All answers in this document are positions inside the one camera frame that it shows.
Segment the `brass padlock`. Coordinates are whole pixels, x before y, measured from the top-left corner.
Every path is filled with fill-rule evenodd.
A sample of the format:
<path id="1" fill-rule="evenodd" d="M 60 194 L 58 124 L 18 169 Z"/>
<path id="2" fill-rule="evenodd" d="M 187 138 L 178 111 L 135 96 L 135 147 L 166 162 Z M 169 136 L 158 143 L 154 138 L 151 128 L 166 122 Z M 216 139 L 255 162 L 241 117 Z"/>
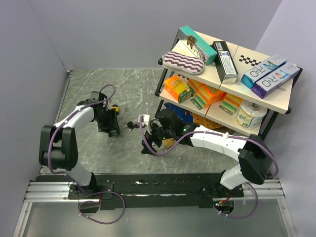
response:
<path id="1" fill-rule="evenodd" d="M 170 149 L 175 143 L 176 140 L 174 140 L 173 138 L 162 140 L 162 144 L 166 149 Z"/>

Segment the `yellow padlock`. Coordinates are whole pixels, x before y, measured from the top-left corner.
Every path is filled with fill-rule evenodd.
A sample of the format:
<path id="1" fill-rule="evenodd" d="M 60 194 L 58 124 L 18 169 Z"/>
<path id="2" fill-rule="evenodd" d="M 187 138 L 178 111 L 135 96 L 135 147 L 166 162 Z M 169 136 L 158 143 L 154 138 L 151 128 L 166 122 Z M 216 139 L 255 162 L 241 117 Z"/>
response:
<path id="1" fill-rule="evenodd" d="M 112 105 L 111 109 L 114 110 L 117 115 L 119 115 L 120 109 L 119 109 L 119 106 L 117 104 Z"/>

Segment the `black-headed keys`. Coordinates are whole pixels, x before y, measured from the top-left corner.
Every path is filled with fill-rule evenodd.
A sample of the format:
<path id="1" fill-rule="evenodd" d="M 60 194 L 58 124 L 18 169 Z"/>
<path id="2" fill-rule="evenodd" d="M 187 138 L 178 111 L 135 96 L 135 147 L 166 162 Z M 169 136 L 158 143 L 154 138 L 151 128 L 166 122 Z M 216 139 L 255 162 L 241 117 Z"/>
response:
<path id="1" fill-rule="evenodd" d="M 137 123 L 134 123 L 132 121 L 129 121 L 127 123 L 125 123 L 126 127 L 125 128 L 128 128 L 128 135 L 130 134 L 130 132 L 133 130 L 133 129 L 136 129 L 136 128 L 139 128 L 139 124 Z"/>

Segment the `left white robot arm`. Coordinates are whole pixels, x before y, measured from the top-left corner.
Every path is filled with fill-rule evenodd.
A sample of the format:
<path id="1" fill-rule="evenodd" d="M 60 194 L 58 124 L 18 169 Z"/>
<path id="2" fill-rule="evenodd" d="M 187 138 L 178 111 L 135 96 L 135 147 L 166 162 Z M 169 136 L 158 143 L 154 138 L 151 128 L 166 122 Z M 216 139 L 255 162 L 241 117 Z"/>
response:
<path id="1" fill-rule="evenodd" d="M 120 135 L 117 120 L 119 106 L 108 105 L 108 97 L 93 91 L 90 98 L 77 103 L 75 109 L 54 125 L 45 125 L 40 132 L 39 163 L 54 174 L 66 175 L 72 188 L 85 198 L 93 198 L 98 192 L 95 175 L 79 162 L 76 133 L 89 122 L 97 122 L 98 132 L 109 137 Z"/>

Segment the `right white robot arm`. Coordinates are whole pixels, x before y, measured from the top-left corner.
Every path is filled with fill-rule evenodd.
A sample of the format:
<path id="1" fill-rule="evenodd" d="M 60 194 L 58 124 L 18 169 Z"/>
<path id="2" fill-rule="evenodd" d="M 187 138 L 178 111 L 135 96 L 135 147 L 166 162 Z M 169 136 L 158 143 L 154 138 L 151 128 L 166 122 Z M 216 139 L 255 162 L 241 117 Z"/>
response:
<path id="1" fill-rule="evenodd" d="M 173 139 L 174 145 L 163 155 L 182 144 L 209 149 L 236 160 L 238 164 L 223 171 L 215 186 L 216 193 L 222 197 L 228 196 L 234 188 L 246 182 L 263 184 L 272 176 L 271 167 L 276 165 L 274 156 L 259 136 L 234 136 L 194 122 L 183 122 L 170 109 L 161 110 L 154 119 L 149 115 L 140 115 L 138 125 L 142 135 L 143 154 L 159 156 L 153 145 L 160 147 L 164 140 Z"/>

